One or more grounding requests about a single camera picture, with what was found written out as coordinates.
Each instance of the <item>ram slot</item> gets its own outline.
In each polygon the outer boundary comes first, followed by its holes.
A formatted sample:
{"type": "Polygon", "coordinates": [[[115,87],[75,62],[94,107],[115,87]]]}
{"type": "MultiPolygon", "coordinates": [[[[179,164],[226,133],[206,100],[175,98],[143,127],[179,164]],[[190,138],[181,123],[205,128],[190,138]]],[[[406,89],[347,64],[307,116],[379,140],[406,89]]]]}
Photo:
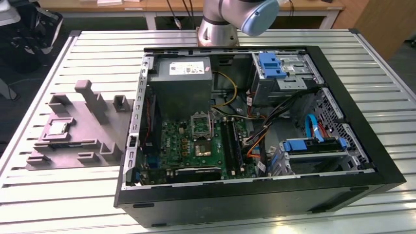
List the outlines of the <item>ram slot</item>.
{"type": "Polygon", "coordinates": [[[239,172],[243,172],[243,154],[242,154],[242,148],[241,148],[241,141],[239,141],[239,134],[237,131],[235,122],[229,123],[230,131],[231,131],[231,137],[233,137],[233,147],[234,147],[234,159],[237,164],[237,169],[239,172]]]}
{"type": "Polygon", "coordinates": [[[225,157],[226,157],[226,167],[230,175],[235,175],[235,159],[231,145],[231,137],[229,134],[229,124],[227,122],[222,122],[222,138],[223,138],[223,149],[225,149],[225,157]]]}

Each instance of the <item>yellow wire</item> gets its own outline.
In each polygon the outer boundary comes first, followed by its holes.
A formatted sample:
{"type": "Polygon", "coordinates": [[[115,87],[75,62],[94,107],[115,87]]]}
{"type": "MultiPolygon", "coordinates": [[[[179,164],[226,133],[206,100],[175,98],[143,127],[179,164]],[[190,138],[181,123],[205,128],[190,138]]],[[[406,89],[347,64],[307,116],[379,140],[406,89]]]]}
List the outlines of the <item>yellow wire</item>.
{"type": "Polygon", "coordinates": [[[233,80],[225,73],[222,73],[222,72],[213,72],[213,73],[221,74],[221,75],[222,75],[223,77],[226,77],[226,78],[230,80],[230,82],[234,84],[234,98],[233,98],[229,102],[226,102],[226,103],[223,103],[223,104],[213,105],[213,107],[227,106],[227,105],[235,100],[235,98],[237,98],[237,84],[235,84],[234,80],[233,80]]]}

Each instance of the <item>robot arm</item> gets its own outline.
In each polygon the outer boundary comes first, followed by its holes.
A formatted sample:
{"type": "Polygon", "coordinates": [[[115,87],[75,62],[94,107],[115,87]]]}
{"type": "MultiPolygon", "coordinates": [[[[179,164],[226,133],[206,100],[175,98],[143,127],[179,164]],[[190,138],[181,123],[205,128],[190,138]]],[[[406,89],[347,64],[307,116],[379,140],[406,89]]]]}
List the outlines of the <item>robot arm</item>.
{"type": "Polygon", "coordinates": [[[273,25],[279,12],[277,0],[207,0],[199,30],[203,46],[237,45],[237,28],[259,36],[273,25]]]}

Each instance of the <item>wooden desk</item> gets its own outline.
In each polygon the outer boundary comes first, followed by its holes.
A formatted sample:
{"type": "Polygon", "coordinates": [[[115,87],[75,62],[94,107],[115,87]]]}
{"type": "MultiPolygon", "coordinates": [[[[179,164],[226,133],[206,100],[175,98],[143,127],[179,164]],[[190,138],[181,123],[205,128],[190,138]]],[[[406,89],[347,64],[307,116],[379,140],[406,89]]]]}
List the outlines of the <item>wooden desk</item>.
{"type": "MultiPolygon", "coordinates": [[[[325,16],[321,29],[331,29],[339,12],[345,9],[341,0],[333,3],[322,0],[293,0],[294,16],[325,16]]],[[[183,0],[170,0],[177,16],[189,16],[183,0]]],[[[98,7],[93,2],[79,0],[39,0],[43,8],[61,12],[67,18],[83,17],[146,17],[150,30],[157,30],[157,17],[173,16],[166,0],[143,0],[142,2],[125,2],[123,5],[98,7]]],[[[203,16],[205,0],[193,0],[195,16],[203,16]]],[[[279,16],[290,16],[291,4],[287,2],[279,16]]]]}
{"type": "MultiPolygon", "coordinates": [[[[343,10],[345,4],[341,0],[334,0],[333,3],[323,2],[322,0],[293,0],[295,11],[327,11],[343,10]]],[[[183,0],[170,0],[174,11],[186,11],[183,0]]],[[[147,11],[171,11],[167,0],[147,0],[147,11]]],[[[193,0],[194,10],[203,11],[205,0],[193,0]]],[[[282,11],[291,11],[291,4],[287,2],[282,11]]]]}
{"type": "Polygon", "coordinates": [[[123,12],[129,8],[137,8],[137,11],[146,11],[149,1],[126,1],[123,5],[98,6],[98,1],[81,2],[79,0],[39,0],[39,4],[47,10],[57,12],[123,12]]]}

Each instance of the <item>blue plastic clip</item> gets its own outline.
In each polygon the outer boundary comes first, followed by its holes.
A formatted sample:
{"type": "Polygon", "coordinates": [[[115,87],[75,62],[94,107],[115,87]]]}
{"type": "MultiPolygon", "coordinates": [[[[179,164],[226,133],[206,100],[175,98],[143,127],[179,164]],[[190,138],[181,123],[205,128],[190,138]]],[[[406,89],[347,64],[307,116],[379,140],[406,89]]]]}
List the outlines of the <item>blue plastic clip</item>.
{"type": "Polygon", "coordinates": [[[318,138],[318,141],[319,141],[319,142],[325,142],[325,138],[321,136],[321,132],[319,132],[317,117],[315,117],[315,115],[313,115],[313,114],[307,114],[307,118],[306,118],[306,132],[307,132],[307,137],[309,137],[309,138],[313,137],[313,135],[311,135],[310,121],[313,122],[314,134],[315,134],[315,137],[318,138]]]}
{"type": "Polygon", "coordinates": [[[295,151],[299,150],[307,150],[307,144],[305,140],[289,140],[289,143],[291,145],[291,149],[295,151]]]}
{"type": "Polygon", "coordinates": [[[341,138],[338,139],[338,141],[339,141],[339,143],[341,143],[341,146],[343,147],[343,150],[347,149],[347,146],[349,146],[349,145],[347,145],[347,140],[346,140],[345,138],[341,137],[341,138]]]}
{"type": "Polygon", "coordinates": [[[265,71],[265,78],[287,77],[287,73],[282,70],[282,62],[274,53],[259,53],[259,63],[265,71]]]}

